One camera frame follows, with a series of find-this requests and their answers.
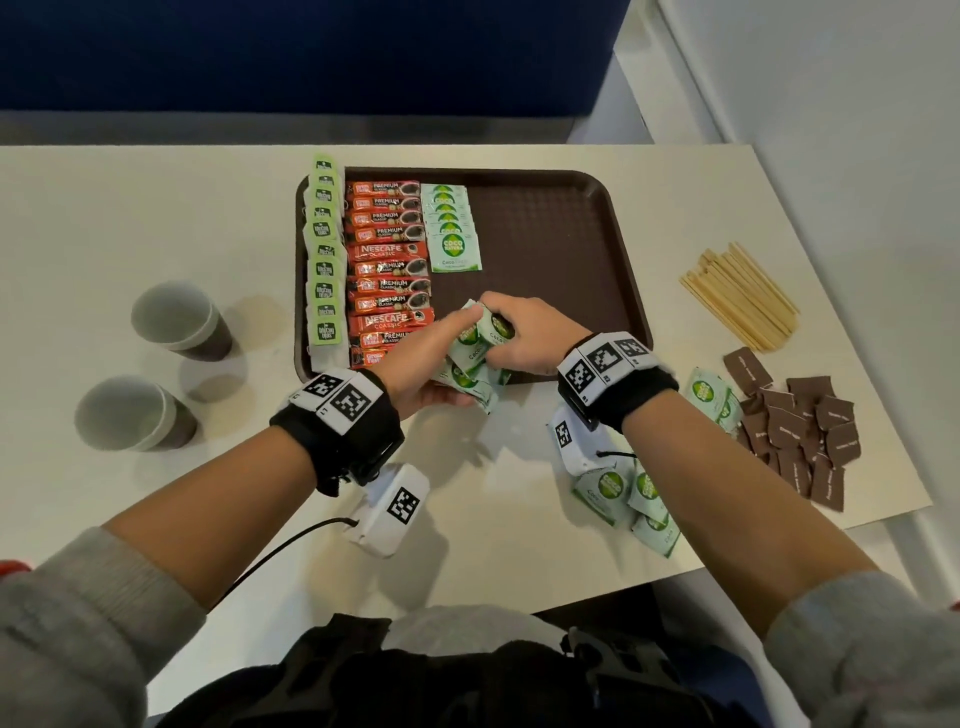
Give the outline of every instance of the gray sleeve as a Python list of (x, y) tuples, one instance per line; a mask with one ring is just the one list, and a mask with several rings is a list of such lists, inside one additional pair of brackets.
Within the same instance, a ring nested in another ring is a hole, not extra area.
[(147, 683), (203, 626), (183, 587), (102, 528), (0, 579), (4, 725), (139, 728)]
[(960, 725), (960, 615), (925, 607), (888, 574), (801, 597), (764, 649), (816, 728)]

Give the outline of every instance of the cable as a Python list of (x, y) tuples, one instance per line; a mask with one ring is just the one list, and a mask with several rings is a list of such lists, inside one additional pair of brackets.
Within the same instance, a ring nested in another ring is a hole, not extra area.
[(621, 455), (622, 457), (633, 457), (636, 458), (632, 452), (620, 452), (615, 449), (599, 449), (597, 451), (597, 457), (607, 457), (607, 455)]
[(224, 595), (221, 596), (220, 599), (217, 600), (217, 603), (213, 605), (214, 608), (217, 607), (217, 606), (219, 606), (219, 605), (220, 605), (220, 602), (222, 602), (224, 599), (226, 599), (234, 589), (236, 589), (236, 588), (239, 587), (241, 584), (243, 584), (243, 583), (247, 580), (247, 577), (248, 577), (248, 576), (250, 576), (251, 574), (253, 574), (254, 571), (256, 571), (257, 569), (259, 569), (260, 567), (262, 567), (264, 564), (266, 564), (268, 561), (270, 561), (272, 558), (274, 558), (274, 557), (275, 557), (277, 554), (279, 554), (284, 548), (288, 547), (290, 544), (292, 544), (294, 541), (296, 541), (296, 540), (297, 540), (298, 538), (300, 538), (301, 536), (306, 536), (306, 535), (307, 535), (308, 533), (310, 533), (311, 531), (316, 531), (318, 528), (322, 528), (322, 527), (325, 526), (325, 525), (330, 525), (331, 523), (346, 523), (348, 526), (350, 526), (350, 528), (355, 528), (355, 527), (356, 527), (356, 524), (358, 523), (358, 521), (355, 521), (354, 519), (328, 519), (327, 521), (320, 521), (319, 523), (314, 523), (314, 524), (313, 524), (312, 526), (310, 526), (309, 528), (304, 528), (304, 529), (303, 529), (300, 533), (298, 533), (296, 536), (291, 536), (289, 539), (287, 539), (287, 540), (284, 541), (282, 544), (280, 544), (279, 546), (277, 546), (273, 551), (271, 551), (271, 552), (268, 553), (266, 556), (264, 556), (262, 559), (260, 559), (258, 562), (256, 562), (256, 563), (255, 563), (253, 566), (251, 566), (249, 569), (247, 569), (246, 571), (244, 571), (243, 574), (241, 574), (240, 578), (238, 578), (236, 581), (234, 581), (232, 584), (230, 584), (230, 588), (227, 589), (227, 591), (224, 593)]

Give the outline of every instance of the white table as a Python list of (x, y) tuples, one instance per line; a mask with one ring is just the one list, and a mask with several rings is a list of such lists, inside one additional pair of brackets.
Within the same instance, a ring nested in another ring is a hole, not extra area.
[[(738, 240), (802, 311), (762, 357), (777, 380), (830, 374), (856, 403), (864, 456), (847, 473), (844, 528), (929, 504), (850, 339), (751, 148), (589, 146), (332, 147), (345, 165), (576, 169), (610, 191), (657, 353), (684, 379), (723, 373), (740, 346), (678, 283), (707, 247)], [(39, 561), (264, 426), (293, 368), (294, 190), (307, 147), (0, 149), (5, 344), (0, 407), (0, 554)], [(135, 297), (197, 282), (243, 354), (199, 363), (139, 340)], [(102, 453), (73, 429), (97, 381), (140, 373), (182, 397), (203, 436), (166, 454)], [(396, 616), (490, 602), (526, 612), (701, 567), (686, 541), (670, 559), (613, 531), (570, 494), (545, 423), (549, 384), (516, 386), (488, 417), (438, 409), (407, 424), (399, 458), (432, 481), (401, 552), (375, 560), (336, 533), (287, 549), (219, 607), (151, 686), (152, 711), (224, 672), (279, 659), (334, 611)], [(312, 497), (277, 536), (348, 513), (359, 494)]]

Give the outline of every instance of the person's right hand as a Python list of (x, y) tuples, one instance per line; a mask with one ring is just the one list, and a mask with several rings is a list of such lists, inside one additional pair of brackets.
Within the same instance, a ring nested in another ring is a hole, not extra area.
[(541, 299), (519, 299), (487, 291), (480, 303), (516, 329), (516, 337), (487, 352), (495, 369), (554, 375), (566, 353), (590, 331)]

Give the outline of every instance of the wristband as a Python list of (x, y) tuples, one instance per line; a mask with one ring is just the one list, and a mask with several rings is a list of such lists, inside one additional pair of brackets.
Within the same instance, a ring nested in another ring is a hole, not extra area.
[(376, 478), (403, 443), (400, 418), (386, 387), (369, 370), (330, 369), (289, 399), (270, 420), (310, 456), (317, 490), (336, 497), (341, 479), (358, 485)]
[(627, 331), (579, 342), (558, 370), (561, 397), (590, 430), (603, 423), (620, 432), (623, 419), (665, 389), (680, 389), (673, 373)]

